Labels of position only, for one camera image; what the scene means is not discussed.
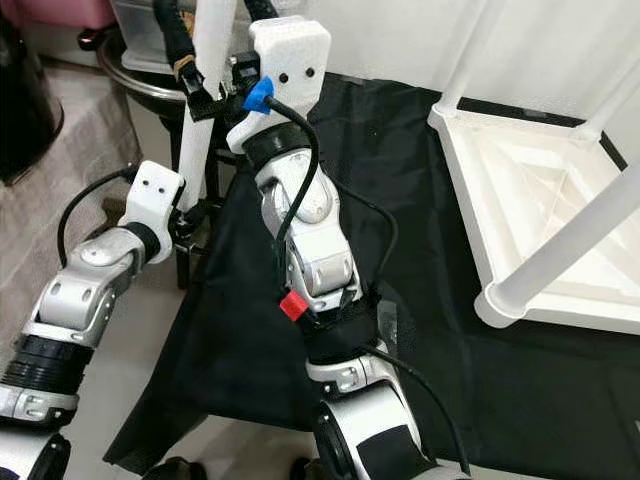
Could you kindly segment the clear plastic storage box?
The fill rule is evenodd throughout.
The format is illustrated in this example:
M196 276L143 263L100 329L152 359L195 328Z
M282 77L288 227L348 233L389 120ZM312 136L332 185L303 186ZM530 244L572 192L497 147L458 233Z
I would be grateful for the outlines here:
M172 64L166 58L165 36L156 22L154 0L111 0L111 8L125 42L123 67L172 76Z

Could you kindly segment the black round bowl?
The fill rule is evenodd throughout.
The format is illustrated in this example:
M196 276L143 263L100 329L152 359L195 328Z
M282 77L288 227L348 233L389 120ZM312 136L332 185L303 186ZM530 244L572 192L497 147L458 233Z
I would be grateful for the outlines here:
M159 74L124 67L125 42L119 29L102 32L96 59L105 76L122 87L131 99L161 116L178 116L186 106L173 74Z

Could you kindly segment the pink plastic container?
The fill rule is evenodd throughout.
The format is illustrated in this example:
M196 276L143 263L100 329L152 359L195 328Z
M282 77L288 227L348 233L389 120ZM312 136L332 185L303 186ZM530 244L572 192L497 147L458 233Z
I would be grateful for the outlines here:
M0 0L0 6L19 26L45 24L100 29L116 20L110 0Z

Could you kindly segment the beige woven bench cover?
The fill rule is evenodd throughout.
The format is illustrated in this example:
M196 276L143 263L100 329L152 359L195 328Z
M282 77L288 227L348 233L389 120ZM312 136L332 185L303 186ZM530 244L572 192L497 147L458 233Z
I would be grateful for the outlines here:
M99 70L55 65L47 82L63 108L46 154L1 196L1 301L31 300L58 269L55 227L74 193L136 152L127 96Z

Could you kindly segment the black bag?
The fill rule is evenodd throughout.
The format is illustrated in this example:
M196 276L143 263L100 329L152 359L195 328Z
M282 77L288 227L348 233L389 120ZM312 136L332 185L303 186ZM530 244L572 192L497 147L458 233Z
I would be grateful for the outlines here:
M49 90L37 51L0 19L0 178L13 186L58 137L61 105Z

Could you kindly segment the grey robot left foot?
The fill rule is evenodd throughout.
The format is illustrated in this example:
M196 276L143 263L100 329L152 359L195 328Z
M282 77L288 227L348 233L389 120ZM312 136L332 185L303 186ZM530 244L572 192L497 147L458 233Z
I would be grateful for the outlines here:
M148 468L140 480L209 480L209 474L201 463L182 457L170 457Z

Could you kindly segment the grey robot foot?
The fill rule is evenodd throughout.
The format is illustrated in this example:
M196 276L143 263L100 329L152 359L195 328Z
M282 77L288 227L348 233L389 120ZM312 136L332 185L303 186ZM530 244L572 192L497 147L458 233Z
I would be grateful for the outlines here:
M140 480L209 480L209 474L201 463L182 457L170 457L148 468Z
M330 480L330 476L320 460L297 458L289 468L288 480Z

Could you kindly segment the grey robot right foot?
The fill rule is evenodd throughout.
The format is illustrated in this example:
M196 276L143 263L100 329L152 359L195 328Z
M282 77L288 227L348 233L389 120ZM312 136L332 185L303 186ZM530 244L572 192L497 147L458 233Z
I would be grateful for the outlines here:
M320 460L297 458L289 468L288 480L330 480L330 476Z

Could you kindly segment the white plastic table top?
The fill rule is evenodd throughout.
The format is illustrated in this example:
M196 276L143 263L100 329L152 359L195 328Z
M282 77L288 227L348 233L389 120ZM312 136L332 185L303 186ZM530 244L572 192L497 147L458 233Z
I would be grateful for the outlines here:
M481 321L508 328L534 321L640 337L640 207L581 259L504 315L486 297L585 210L620 166L600 141L575 129L431 106L445 165L465 224L481 291Z

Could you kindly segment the black tablecloth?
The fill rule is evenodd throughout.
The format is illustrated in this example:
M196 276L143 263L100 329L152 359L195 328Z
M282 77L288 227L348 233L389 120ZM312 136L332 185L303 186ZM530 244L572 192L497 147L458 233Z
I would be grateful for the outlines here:
M481 289L438 134L434 90L328 74L310 119L330 178L370 198L344 207L361 278L396 306L396 353L431 384L408 384L430 451L539 477L640 480L640 335L474 311ZM300 330L279 310L273 250L247 170L234 175L157 365L105 461L132 472L161 460L216 415L307 433L317 393ZM387 224L399 237L387 250Z

